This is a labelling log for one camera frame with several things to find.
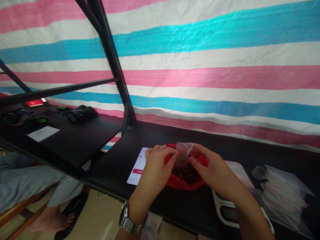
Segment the black slipper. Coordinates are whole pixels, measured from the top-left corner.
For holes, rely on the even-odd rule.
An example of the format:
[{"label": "black slipper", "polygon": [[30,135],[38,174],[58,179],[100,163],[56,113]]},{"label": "black slipper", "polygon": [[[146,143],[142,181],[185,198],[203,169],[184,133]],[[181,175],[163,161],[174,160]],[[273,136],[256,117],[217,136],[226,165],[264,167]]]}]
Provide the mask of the black slipper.
[{"label": "black slipper", "polygon": [[68,206],[63,210],[63,213],[68,216],[70,213],[74,213],[73,222],[65,230],[59,231],[54,236],[54,240],[64,240],[72,231],[74,225],[76,224],[80,213],[88,199],[87,192],[81,192],[68,204]]}]

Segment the white paper card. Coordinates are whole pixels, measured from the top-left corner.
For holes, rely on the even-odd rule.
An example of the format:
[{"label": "white paper card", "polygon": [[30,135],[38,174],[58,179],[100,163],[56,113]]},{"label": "white paper card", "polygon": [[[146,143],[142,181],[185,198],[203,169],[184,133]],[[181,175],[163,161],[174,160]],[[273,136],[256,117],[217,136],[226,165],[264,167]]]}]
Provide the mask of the white paper card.
[{"label": "white paper card", "polygon": [[133,169],[130,173],[127,183],[138,185],[141,174],[143,172],[144,166],[146,165],[146,154],[145,151],[148,148],[142,148],[136,163],[133,166]]},{"label": "white paper card", "polygon": [[59,129],[45,126],[33,133],[28,134],[29,137],[31,137],[33,140],[36,140],[37,142],[40,142],[47,137],[50,137],[51,135],[55,134],[56,132],[59,132]]}]

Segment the metal watch band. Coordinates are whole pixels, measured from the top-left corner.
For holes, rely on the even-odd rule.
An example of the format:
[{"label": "metal watch band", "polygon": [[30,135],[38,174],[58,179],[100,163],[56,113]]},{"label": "metal watch band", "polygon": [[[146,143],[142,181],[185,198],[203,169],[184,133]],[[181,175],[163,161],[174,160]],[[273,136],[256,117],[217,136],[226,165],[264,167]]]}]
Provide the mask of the metal watch band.
[{"label": "metal watch band", "polygon": [[129,203],[125,204],[120,215],[119,227],[131,234],[137,234],[144,227],[145,220],[141,224],[133,223],[129,218]]}]

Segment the cable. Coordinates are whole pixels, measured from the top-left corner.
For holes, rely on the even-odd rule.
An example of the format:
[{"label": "cable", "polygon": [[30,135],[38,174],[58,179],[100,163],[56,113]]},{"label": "cable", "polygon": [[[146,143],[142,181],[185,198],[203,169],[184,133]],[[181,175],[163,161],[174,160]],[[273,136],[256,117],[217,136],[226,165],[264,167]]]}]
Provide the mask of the cable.
[{"label": "cable", "polygon": [[106,194],[106,195],[104,195],[104,196],[99,196],[99,192],[97,191],[97,193],[98,193],[98,198],[104,198],[104,197],[106,197],[106,196],[109,196],[109,194]]}]

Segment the gray pants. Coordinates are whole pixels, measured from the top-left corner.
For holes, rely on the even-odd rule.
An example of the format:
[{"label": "gray pants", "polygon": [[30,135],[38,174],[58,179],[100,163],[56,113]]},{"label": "gray pants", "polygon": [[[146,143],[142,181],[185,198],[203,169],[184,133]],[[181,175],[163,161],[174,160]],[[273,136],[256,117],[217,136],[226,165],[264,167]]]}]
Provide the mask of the gray pants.
[{"label": "gray pants", "polygon": [[[0,213],[59,182],[48,207],[60,205],[82,191],[83,184],[49,166],[31,167],[35,160],[13,152],[0,157]],[[88,170],[89,160],[82,168]]]}]

